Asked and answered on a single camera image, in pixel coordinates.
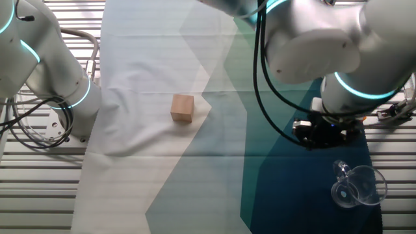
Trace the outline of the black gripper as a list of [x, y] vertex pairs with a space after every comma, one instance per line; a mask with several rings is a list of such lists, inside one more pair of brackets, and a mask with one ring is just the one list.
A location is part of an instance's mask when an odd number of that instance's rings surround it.
[[362, 135], [357, 121], [346, 125], [336, 124], [328, 122], [321, 114], [312, 114], [311, 122], [294, 119], [292, 134], [296, 137], [305, 137], [310, 133], [311, 128], [312, 140], [304, 138], [305, 147], [309, 150], [335, 148], [352, 142]]

